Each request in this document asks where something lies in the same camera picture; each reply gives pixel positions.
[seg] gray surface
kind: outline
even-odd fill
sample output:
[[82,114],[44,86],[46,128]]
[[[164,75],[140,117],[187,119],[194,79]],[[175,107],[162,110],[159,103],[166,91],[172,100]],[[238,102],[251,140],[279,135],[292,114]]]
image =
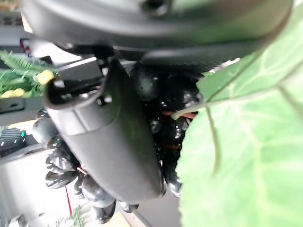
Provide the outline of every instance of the gray surface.
[[[47,151],[42,151],[0,164],[0,206],[8,219],[24,214],[30,227],[46,227],[69,216],[65,188],[51,190],[45,185],[46,156]],[[78,200],[73,197],[73,185],[68,186],[75,208]]]
[[33,120],[35,119],[37,111],[43,108],[40,97],[25,98],[24,106],[25,108],[23,110],[0,114],[0,125],[9,125]]
[[76,61],[56,70],[61,79],[92,79],[102,76],[96,57]]
[[25,148],[22,148],[20,150],[17,150],[16,152],[14,152],[10,155],[0,158],[0,165],[3,165],[7,162],[11,162],[11,161],[23,158],[23,157],[27,157],[28,155],[42,152],[42,151],[44,151],[43,145],[38,144],[38,143],[33,144],[33,145],[27,146]]
[[131,227],[151,227],[150,224],[139,217],[140,215],[136,211],[132,213],[126,213],[122,210],[121,213]]
[[0,26],[0,45],[1,46],[19,46],[20,38],[30,38],[31,34],[24,31],[23,26]]
[[31,53],[34,58],[42,58],[50,56],[55,67],[62,64],[67,64],[73,61],[78,61],[82,57],[68,53],[53,43],[40,40],[37,37],[30,41]]
[[0,46],[0,50],[6,50],[7,52],[13,51],[14,53],[23,53],[20,46]]
[[136,214],[147,226],[181,227],[178,207],[179,199],[168,191],[163,198],[140,204]]

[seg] black device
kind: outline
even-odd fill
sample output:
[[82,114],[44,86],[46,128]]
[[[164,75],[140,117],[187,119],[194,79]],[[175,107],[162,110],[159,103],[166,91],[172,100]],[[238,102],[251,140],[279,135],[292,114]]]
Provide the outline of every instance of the black device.
[[[188,77],[191,71],[195,80],[197,73],[269,44],[286,24],[292,4],[292,0],[20,0],[36,36],[83,58],[96,57],[95,66],[81,70],[86,62],[68,79],[50,81],[45,107],[91,177],[130,205],[163,195],[165,187],[152,131],[128,69],[118,59],[139,61],[155,70],[157,79]],[[102,68],[108,69],[107,75]]]
[[26,147],[26,132],[17,128],[2,126],[0,130],[0,157],[5,157],[16,150]]

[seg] yellow object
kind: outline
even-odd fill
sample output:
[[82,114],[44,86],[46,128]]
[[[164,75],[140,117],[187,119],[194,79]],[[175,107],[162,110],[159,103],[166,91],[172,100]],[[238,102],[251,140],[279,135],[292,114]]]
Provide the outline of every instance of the yellow object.
[[4,92],[4,93],[1,95],[1,97],[2,97],[2,98],[14,97],[14,96],[13,96],[13,93],[14,93],[14,91],[12,91],[12,90],[6,91],[6,92]]
[[21,97],[25,94],[25,90],[22,88],[17,88],[16,90],[13,91],[13,97]]
[[52,71],[50,70],[44,70],[43,72],[37,75],[38,82],[42,85],[47,84],[47,82],[50,81],[52,78],[54,78],[54,76]]

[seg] green plant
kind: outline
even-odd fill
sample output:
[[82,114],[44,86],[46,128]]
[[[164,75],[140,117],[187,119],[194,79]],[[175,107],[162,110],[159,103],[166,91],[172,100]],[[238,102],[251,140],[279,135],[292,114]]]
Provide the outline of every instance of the green plant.
[[53,225],[48,225],[48,227],[84,227],[85,220],[82,215],[82,206],[78,206],[68,218],[60,218]]
[[0,51],[0,59],[11,69],[0,69],[0,96],[9,90],[23,89],[23,97],[41,96],[43,86],[38,82],[37,75],[44,70],[52,70],[51,66],[40,61],[29,61],[27,58]]
[[303,5],[264,50],[197,86],[177,173],[183,227],[303,226]]

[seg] black plastic cover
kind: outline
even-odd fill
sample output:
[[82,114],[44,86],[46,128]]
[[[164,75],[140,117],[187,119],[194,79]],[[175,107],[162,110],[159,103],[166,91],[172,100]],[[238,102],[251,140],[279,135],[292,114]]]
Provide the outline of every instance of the black plastic cover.
[[[45,89],[45,107],[74,155],[110,195],[128,204],[157,198],[163,179],[152,139],[130,79],[112,61],[101,89],[70,103],[54,102],[53,80]],[[109,95],[103,106],[98,97]]]
[[127,60],[199,64],[205,70],[268,44],[287,21],[293,0],[211,0],[194,6],[190,1],[177,7],[180,2],[173,1],[166,17],[154,18],[133,0],[20,0],[34,34],[53,43],[113,46]]

